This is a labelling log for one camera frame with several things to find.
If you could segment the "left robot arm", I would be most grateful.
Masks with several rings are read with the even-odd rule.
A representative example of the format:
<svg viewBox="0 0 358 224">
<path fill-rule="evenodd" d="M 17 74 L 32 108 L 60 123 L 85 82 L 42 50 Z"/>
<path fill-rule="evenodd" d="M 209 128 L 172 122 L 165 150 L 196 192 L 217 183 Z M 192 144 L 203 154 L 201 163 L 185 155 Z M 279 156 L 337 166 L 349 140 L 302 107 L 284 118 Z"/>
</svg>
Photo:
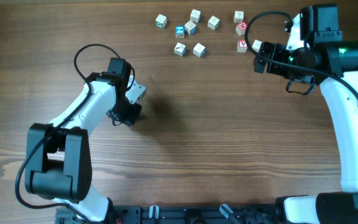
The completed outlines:
<svg viewBox="0 0 358 224">
<path fill-rule="evenodd" d="M 81 95 L 48 124 L 33 124 L 27 133 L 24 185 L 30 194 L 54 200 L 71 212 L 72 222 L 119 223 L 110 198 L 91 185 L 89 136 L 103 116 L 133 126 L 145 93 L 137 86 L 130 63 L 111 58 L 108 69 L 92 73 Z"/>
</svg>

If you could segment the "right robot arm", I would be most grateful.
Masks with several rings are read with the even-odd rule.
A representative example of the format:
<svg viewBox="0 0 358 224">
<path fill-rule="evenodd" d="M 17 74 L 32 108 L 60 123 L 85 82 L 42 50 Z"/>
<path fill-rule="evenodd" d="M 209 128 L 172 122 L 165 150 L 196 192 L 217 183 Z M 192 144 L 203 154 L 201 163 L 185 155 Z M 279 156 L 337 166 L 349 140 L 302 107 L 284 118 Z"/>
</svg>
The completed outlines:
<svg viewBox="0 0 358 224">
<path fill-rule="evenodd" d="M 319 87 L 328 105 L 341 160 L 341 191 L 279 197 L 268 211 L 245 212 L 265 223 L 358 223 L 358 40 L 345 41 L 335 4 L 287 17 L 286 45 L 255 44 L 254 70 Z"/>
</svg>

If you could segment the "plain wooden block right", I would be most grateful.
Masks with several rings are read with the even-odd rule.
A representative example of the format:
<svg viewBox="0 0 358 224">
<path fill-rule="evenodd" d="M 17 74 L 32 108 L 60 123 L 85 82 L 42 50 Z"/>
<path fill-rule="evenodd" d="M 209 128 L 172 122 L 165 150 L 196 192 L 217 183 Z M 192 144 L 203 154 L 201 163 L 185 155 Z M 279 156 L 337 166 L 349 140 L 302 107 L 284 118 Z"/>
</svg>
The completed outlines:
<svg viewBox="0 0 358 224">
<path fill-rule="evenodd" d="M 254 43 L 252 44 L 252 48 L 256 51 L 259 52 L 260 48 L 261 48 L 262 42 L 259 40 L 254 40 Z"/>
</svg>

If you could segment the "plain wooden block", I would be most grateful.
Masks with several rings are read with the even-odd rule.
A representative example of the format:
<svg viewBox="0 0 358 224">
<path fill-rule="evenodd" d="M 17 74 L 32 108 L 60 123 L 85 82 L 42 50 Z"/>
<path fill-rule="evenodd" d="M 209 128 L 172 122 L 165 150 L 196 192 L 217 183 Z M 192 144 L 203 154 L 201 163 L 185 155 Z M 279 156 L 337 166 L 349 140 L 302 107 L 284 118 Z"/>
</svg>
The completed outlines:
<svg viewBox="0 0 358 224">
<path fill-rule="evenodd" d="M 252 44 L 252 48 L 256 51 L 259 52 L 260 48 L 261 48 L 262 42 L 259 40 L 254 40 L 254 43 Z"/>
<path fill-rule="evenodd" d="M 199 23 L 201 19 L 201 11 L 193 9 L 190 14 L 190 20 L 194 23 Z"/>
</svg>

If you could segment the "red A wooden block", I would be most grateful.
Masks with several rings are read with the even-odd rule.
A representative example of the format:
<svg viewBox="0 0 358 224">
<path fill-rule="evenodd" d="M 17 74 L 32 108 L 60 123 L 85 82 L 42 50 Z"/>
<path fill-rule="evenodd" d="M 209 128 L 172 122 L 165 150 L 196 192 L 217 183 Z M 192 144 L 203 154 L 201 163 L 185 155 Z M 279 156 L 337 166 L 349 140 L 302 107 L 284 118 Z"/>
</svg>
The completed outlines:
<svg viewBox="0 0 358 224">
<path fill-rule="evenodd" d="M 245 40 L 238 40 L 237 51 L 240 53 L 247 52 L 248 46 Z"/>
</svg>

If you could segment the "red M tilted block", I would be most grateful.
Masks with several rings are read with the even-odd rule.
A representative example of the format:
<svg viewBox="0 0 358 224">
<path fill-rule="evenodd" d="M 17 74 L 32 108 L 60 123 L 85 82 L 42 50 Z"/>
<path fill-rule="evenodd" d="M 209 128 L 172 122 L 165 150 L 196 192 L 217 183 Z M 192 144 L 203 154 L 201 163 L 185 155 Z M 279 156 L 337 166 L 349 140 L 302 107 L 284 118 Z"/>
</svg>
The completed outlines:
<svg viewBox="0 0 358 224">
<path fill-rule="evenodd" d="M 236 32 L 238 35 L 244 35 L 245 31 L 247 29 L 247 23 L 246 22 L 240 22 L 236 25 Z"/>
</svg>

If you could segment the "wooden block top right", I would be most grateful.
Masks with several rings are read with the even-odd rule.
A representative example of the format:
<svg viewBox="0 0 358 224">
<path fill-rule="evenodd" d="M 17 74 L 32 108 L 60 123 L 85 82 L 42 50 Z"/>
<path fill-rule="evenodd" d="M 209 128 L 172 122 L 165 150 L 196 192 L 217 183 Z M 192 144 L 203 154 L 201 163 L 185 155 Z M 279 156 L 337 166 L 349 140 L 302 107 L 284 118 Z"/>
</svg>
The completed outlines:
<svg viewBox="0 0 358 224">
<path fill-rule="evenodd" d="M 239 24 L 244 20 L 244 12 L 243 11 L 235 11 L 234 12 L 234 23 Z"/>
</svg>

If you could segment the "wooden block blue side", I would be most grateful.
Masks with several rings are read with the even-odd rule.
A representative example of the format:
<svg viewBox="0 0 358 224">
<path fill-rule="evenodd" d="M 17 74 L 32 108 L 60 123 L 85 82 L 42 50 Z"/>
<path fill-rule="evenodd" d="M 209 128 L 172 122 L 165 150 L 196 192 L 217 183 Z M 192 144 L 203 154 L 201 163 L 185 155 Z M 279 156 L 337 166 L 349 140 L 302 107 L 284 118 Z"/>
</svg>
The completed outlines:
<svg viewBox="0 0 358 224">
<path fill-rule="evenodd" d="M 193 53 L 197 57 L 201 58 L 204 55 L 205 50 L 206 50 L 205 46 L 203 46 L 201 43 L 197 43 L 193 48 Z"/>
</svg>

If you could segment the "number one wooden block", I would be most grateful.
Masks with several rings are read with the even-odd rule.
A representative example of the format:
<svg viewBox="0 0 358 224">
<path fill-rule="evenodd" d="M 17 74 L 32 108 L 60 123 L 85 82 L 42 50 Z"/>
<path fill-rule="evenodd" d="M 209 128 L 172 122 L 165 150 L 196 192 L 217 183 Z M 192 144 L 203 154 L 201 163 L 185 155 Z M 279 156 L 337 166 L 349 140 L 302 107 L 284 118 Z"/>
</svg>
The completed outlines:
<svg viewBox="0 0 358 224">
<path fill-rule="evenodd" d="M 216 16 L 211 16 L 211 18 L 208 20 L 208 27 L 212 30 L 216 30 L 220 24 L 220 19 Z"/>
</svg>

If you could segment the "snail wooden block blue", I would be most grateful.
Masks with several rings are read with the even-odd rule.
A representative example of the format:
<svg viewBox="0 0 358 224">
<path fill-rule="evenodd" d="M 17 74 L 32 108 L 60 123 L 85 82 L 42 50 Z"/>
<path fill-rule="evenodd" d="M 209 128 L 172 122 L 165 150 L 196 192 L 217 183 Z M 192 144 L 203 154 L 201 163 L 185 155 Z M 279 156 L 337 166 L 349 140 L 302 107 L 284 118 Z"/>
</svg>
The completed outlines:
<svg viewBox="0 0 358 224">
<path fill-rule="evenodd" d="M 197 30 L 197 26 L 193 21 L 188 21 L 185 24 L 185 30 L 189 35 L 193 35 Z"/>
</svg>

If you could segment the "plain top wooden block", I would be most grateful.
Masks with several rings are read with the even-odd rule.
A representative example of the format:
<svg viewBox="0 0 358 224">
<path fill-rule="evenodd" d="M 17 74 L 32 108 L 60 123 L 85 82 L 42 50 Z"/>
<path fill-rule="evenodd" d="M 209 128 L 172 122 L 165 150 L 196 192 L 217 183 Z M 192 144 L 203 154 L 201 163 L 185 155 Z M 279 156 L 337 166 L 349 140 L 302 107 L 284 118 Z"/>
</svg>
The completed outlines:
<svg viewBox="0 0 358 224">
<path fill-rule="evenodd" d="M 190 14 L 190 20 L 194 23 L 199 23 L 201 19 L 201 11 L 193 9 Z"/>
</svg>

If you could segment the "slash wooden block blue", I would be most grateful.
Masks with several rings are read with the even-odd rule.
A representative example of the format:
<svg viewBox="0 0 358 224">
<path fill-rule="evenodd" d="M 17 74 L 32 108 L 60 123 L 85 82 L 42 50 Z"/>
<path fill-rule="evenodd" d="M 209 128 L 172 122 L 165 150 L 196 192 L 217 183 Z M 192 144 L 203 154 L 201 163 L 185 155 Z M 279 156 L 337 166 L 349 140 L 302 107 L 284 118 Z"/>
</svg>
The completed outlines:
<svg viewBox="0 0 358 224">
<path fill-rule="evenodd" d="M 174 54 L 183 57 L 185 53 L 186 53 L 186 45 L 178 42 L 174 48 Z"/>
</svg>

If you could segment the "blue number two block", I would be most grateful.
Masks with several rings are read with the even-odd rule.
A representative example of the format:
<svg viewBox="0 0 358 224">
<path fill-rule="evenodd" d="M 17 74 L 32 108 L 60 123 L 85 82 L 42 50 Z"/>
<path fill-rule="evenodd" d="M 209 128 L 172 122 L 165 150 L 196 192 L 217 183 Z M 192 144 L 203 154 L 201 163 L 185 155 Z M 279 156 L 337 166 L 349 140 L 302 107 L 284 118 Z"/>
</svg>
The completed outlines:
<svg viewBox="0 0 358 224">
<path fill-rule="evenodd" d="M 176 26 L 175 27 L 175 37 L 177 39 L 182 39 L 185 37 L 185 26 Z"/>
</svg>

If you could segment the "green edged wooden block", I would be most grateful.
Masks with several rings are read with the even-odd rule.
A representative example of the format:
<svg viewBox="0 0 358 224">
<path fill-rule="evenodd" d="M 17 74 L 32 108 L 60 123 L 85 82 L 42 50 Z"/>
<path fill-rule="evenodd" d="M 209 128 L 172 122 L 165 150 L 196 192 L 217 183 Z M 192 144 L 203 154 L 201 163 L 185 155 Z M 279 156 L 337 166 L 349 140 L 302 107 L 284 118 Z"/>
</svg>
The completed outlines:
<svg viewBox="0 0 358 224">
<path fill-rule="evenodd" d="M 159 14 L 157 18 L 155 19 L 156 26 L 163 29 L 167 24 L 167 17 Z"/>
</svg>

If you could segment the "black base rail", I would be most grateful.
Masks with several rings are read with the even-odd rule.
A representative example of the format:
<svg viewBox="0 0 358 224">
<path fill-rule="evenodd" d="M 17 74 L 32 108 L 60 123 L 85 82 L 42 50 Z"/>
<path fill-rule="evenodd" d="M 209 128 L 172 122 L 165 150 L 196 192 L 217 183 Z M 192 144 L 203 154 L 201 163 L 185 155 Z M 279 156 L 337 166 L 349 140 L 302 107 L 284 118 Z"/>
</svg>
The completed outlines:
<svg viewBox="0 0 358 224">
<path fill-rule="evenodd" d="M 268 224 L 279 223 L 275 205 L 231 207 L 115 206 L 103 223 L 110 224 Z"/>
</svg>

